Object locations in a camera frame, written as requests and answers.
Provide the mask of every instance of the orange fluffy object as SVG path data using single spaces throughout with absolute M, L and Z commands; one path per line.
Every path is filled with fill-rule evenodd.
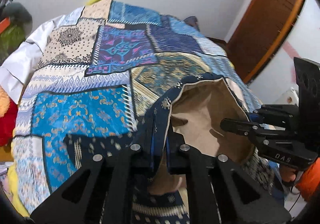
M 320 183 L 320 158 L 301 176 L 296 188 L 301 192 L 305 201 L 309 201 Z
M 0 87 L 0 146 L 4 146 L 12 138 L 16 124 L 18 106 Z

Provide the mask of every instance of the bedspread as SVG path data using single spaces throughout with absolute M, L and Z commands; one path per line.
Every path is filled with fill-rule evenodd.
M 115 0 L 65 16 L 18 111 L 12 152 L 28 212 L 76 171 L 66 134 L 110 140 L 111 156 L 130 145 L 137 118 L 166 90 L 204 72 L 235 82 L 249 111 L 260 106 L 225 51 L 175 17 Z

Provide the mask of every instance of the light blue fabric patch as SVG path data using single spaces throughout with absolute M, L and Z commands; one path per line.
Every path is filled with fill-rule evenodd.
M 208 66 L 210 66 L 213 73 L 230 78 L 233 82 L 235 82 L 240 87 L 242 94 L 244 96 L 245 102 L 249 109 L 248 112 L 252 112 L 253 110 L 259 109 L 261 107 L 261 104 L 259 103 L 258 99 L 250 92 L 248 87 L 242 82 L 238 74 L 231 67 L 231 63 L 228 58 L 221 57 L 221 56 L 204 55 L 198 52 L 194 52 L 194 54 L 201 57 L 202 60 Z
M 63 21 L 60 23 L 60 26 L 71 26 L 71 25 L 76 25 L 78 22 L 78 19 L 81 16 L 81 13 L 84 9 L 84 6 L 75 9 L 73 12 L 70 14 L 66 15 Z
M 31 133 L 43 137 L 44 166 L 51 192 L 76 171 L 63 142 L 66 134 L 107 138 L 130 131 L 124 90 L 118 87 L 71 95 L 38 94 Z
M 112 1 L 108 22 L 161 25 L 160 14 L 154 10 Z
M 169 16 L 170 27 L 171 29 L 178 34 L 186 34 L 189 36 L 196 36 L 199 38 L 205 38 L 199 31 L 197 31 L 194 27 L 189 26 L 184 21 L 180 21 L 174 17 Z

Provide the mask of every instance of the orange object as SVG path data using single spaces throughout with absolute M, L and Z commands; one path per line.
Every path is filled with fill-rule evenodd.
M 10 18 L 5 18 L 0 22 L 0 34 L 10 25 Z
M 305 201 L 309 201 L 320 183 L 320 158 L 301 176 L 296 188 L 301 192 Z

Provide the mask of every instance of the plush toy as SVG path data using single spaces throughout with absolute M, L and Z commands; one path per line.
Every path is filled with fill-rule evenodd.
M 16 124 L 18 106 L 0 86 L 0 146 L 8 144 Z

